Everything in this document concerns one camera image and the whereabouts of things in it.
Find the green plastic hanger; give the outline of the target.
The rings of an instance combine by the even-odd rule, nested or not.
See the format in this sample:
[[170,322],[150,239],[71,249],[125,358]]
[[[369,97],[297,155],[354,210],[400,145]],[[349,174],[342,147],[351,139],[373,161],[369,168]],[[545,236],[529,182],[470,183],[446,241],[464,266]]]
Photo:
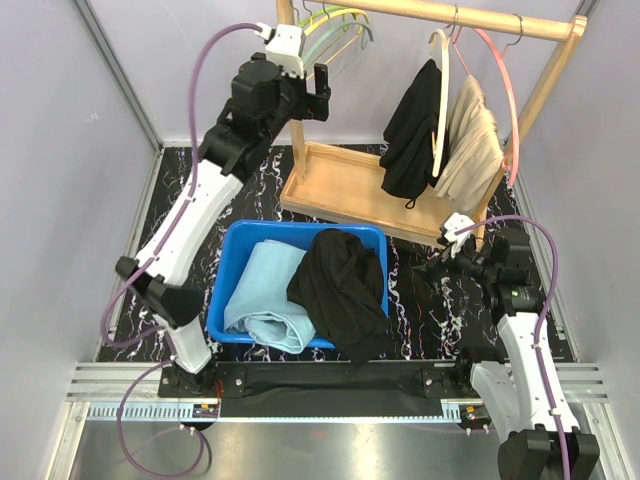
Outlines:
[[306,28],[308,25],[313,24],[316,18],[320,18],[322,16],[328,16],[329,14],[332,14],[332,13],[337,13],[339,16],[342,17],[342,22],[345,22],[345,17],[347,16],[346,10],[347,8],[344,6],[336,6],[336,5],[325,6],[322,9],[311,13],[307,18],[299,20],[297,25],[301,28]]

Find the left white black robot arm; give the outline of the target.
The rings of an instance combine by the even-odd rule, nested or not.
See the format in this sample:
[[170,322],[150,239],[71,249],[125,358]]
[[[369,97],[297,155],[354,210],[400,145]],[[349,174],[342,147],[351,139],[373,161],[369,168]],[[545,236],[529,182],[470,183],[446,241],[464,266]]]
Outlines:
[[194,257],[221,211],[240,192],[291,120],[329,116],[328,68],[315,64],[314,92],[307,77],[285,71],[263,53],[252,55],[231,82],[231,96],[216,124],[192,151],[191,176],[151,240],[116,271],[169,338],[181,384],[196,396],[215,386],[212,352],[199,316],[204,293],[186,287]]

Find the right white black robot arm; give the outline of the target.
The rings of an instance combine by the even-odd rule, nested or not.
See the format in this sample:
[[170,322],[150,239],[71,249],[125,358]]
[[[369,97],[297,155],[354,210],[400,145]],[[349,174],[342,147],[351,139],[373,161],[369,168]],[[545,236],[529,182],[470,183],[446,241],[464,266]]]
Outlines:
[[581,430],[562,390],[542,316],[543,299],[530,273],[528,235],[505,229],[484,252],[471,233],[443,233],[444,250],[416,268],[428,282],[461,273],[483,288],[483,300],[505,347],[466,347],[450,382],[482,399],[500,439],[503,479],[587,479],[600,456],[597,439]]

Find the light blue trousers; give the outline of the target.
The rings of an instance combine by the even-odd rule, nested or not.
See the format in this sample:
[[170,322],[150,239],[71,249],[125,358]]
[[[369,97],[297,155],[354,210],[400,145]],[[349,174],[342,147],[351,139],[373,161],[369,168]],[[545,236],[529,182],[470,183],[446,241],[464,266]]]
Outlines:
[[287,288],[306,252],[276,240],[257,243],[224,310],[224,331],[262,345],[301,353],[316,334],[306,309]]

